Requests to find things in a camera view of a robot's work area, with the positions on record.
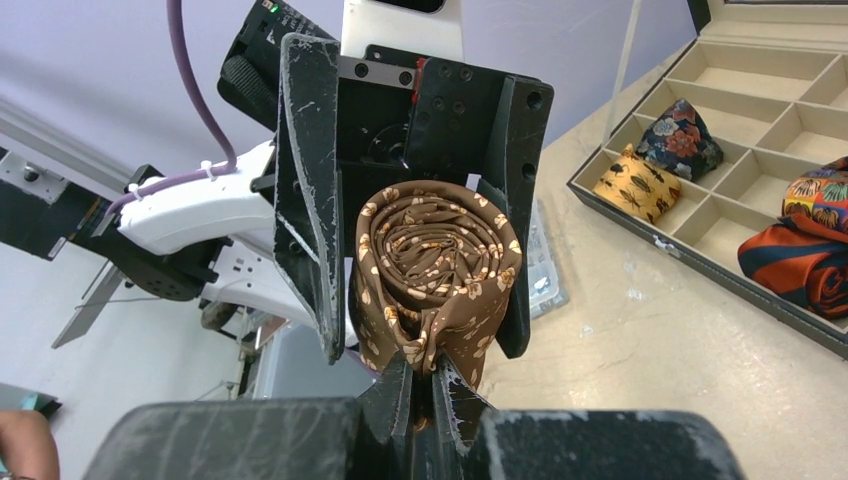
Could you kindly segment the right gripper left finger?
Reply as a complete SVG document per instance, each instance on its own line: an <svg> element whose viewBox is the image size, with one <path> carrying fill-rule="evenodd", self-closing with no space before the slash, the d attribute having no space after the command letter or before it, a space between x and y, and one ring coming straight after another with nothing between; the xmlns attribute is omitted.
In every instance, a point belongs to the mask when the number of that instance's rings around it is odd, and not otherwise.
<svg viewBox="0 0 848 480"><path fill-rule="evenodd" d="M359 479L409 479L412 464L414 371L396 352L376 382L357 398Z"/></svg>

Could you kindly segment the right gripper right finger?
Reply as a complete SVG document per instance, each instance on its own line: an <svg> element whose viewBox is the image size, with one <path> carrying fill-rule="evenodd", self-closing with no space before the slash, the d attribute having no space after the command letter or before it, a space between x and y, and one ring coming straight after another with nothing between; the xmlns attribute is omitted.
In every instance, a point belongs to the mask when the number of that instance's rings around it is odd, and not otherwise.
<svg viewBox="0 0 848 480"><path fill-rule="evenodd" d="M431 397L433 479L465 479L480 417L491 405L465 381L447 354L437 361Z"/></svg>

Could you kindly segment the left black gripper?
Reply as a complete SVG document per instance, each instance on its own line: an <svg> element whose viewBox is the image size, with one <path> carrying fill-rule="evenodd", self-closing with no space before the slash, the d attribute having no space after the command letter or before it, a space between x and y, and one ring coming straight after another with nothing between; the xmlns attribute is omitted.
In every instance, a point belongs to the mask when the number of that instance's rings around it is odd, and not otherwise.
<svg viewBox="0 0 848 480"><path fill-rule="evenodd" d="M341 188L347 199L367 199L395 183L462 184L469 175L480 177L523 252L496 334L507 358L521 357L531 337L527 240L553 87L389 48L339 59L337 41L299 33L281 42L279 87L275 263L327 362L342 356L346 338Z"/></svg>

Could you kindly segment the brown floral tie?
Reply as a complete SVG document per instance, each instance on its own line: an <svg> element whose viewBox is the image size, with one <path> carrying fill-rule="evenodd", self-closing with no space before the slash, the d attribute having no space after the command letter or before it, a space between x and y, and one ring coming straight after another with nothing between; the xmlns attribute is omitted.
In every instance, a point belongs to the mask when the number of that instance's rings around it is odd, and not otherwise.
<svg viewBox="0 0 848 480"><path fill-rule="evenodd" d="M351 322L364 364L395 354L429 376L450 357L479 386L523 264L507 216L464 186L417 180L387 186L354 229Z"/></svg>

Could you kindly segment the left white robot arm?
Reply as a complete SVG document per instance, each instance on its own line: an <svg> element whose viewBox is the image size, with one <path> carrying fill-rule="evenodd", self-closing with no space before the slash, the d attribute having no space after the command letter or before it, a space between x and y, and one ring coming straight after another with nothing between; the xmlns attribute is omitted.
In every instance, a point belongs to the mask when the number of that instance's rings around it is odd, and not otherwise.
<svg viewBox="0 0 848 480"><path fill-rule="evenodd" d="M468 64L457 1L350 1L341 38L285 1L255 2L218 92L272 136L236 154L199 93L182 5L179 72L224 159L144 165L115 199L30 166L71 158L53 124L1 98L1 239L44 259L76 244L174 301L206 297L312 325L330 361L477 373L529 341L535 171L553 87Z"/></svg>

